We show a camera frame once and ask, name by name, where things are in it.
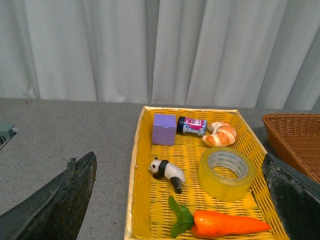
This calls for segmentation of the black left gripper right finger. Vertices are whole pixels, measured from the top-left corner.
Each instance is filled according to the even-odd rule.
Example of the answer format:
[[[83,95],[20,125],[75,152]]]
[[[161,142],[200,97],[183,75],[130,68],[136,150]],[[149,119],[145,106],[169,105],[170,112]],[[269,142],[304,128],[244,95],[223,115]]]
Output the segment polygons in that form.
[[[320,238],[320,184],[267,153],[262,172],[278,217],[291,240]]]

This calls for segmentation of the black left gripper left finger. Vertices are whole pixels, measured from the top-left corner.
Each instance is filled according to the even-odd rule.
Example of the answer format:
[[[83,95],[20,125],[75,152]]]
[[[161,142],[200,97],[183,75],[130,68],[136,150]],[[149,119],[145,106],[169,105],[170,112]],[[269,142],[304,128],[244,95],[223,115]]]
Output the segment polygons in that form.
[[[96,180],[91,151],[0,217],[2,240],[75,240]]]

